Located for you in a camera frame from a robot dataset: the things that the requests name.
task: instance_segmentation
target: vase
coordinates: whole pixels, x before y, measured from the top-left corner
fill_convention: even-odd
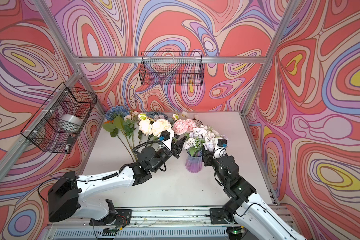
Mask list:
[[[189,151],[187,150],[188,157],[185,161],[185,168],[192,172],[196,173],[199,172],[203,167],[203,151],[200,150],[192,156]]]

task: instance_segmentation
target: colorful patterned wall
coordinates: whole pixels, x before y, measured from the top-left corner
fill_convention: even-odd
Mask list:
[[[53,2],[78,56],[140,56],[141,51],[200,50],[204,56],[264,56],[284,12],[281,0]],[[259,64],[206,64],[200,87],[141,86],[139,64],[85,64],[104,108],[238,111]]]
[[[71,74],[32,1],[0,1],[0,159],[32,114]],[[0,239],[37,238],[48,223],[37,186],[79,168],[101,118],[97,109],[91,113],[71,154],[27,148],[0,184]],[[42,187],[44,196],[52,184]]]
[[[307,239],[360,239],[360,0],[302,1],[246,112]]]

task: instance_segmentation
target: pink peony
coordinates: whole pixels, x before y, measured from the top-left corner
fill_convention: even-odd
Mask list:
[[[197,127],[196,122],[194,122],[192,119],[187,119],[185,122],[188,126],[187,132],[192,132],[193,129]]]
[[[179,119],[173,124],[172,129],[177,135],[184,134],[188,130],[187,122],[185,120]]]

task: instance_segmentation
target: wire basket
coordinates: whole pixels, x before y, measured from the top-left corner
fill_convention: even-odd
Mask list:
[[[41,121],[32,130],[24,127],[21,134],[43,152],[70,153],[96,102],[96,94],[65,86]]]
[[[141,55],[142,85],[203,85],[201,51],[144,51]]]

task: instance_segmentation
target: blue hydrangea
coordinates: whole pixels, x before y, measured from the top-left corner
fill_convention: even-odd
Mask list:
[[[150,111],[147,113],[147,117],[149,118],[152,118],[152,119],[155,119],[155,116],[159,116],[159,115],[162,115],[160,116],[159,118],[162,118],[162,119],[167,119],[168,120],[168,116],[163,113],[163,112],[160,112],[160,111]]]
[[[116,105],[115,107],[109,109],[106,112],[106,119],[108,121],[112,121],[117,116],[124,118],[127,115],[129,115],[129,111],[127,109],[125,109],[123,106]]]

